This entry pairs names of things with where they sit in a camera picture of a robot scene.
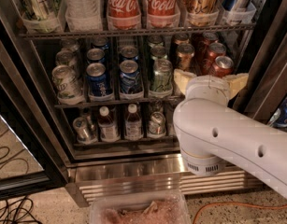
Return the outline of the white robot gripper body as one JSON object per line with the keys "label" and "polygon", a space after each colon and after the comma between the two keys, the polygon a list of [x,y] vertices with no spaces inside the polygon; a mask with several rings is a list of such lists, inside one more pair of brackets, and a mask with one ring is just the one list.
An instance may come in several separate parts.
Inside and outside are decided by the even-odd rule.
{"label": "white robot gripper body", "polygon": [[219,77],[195,77],[187,84],[185,99],[206,99],[227,106],[230,100],[230,86]]}

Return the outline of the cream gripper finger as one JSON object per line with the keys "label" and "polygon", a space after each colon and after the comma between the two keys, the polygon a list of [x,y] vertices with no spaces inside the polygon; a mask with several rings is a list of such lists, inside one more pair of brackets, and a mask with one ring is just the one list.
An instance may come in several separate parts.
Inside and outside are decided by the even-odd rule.
{"label": "cream gripper finger", "polygon": [[175,87],[175,94],[181,95],[185,94],[186,87],[189,81],[196,77],[195,73],[185,72],[180,69],[174,70],[174,87]]}
{"label": "cream gripper finger", "polygon": [[243,88],[246,87],[248,78],[249,78],[248,73],[227,75],[222,78],[228,83],[230,87],[230,98],[234,98]]}

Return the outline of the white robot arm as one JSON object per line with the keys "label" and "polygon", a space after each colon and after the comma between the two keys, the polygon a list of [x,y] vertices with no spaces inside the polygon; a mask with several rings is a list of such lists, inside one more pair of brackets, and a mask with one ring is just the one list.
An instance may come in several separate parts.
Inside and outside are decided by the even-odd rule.
{"label": "white robot arm", "polygon": [[173,114],[180,153],[195,175],[216,175],[230,162],[287,199],[287,132],[228,107],[248,77],[174,71],[176,90],[184,95]]}

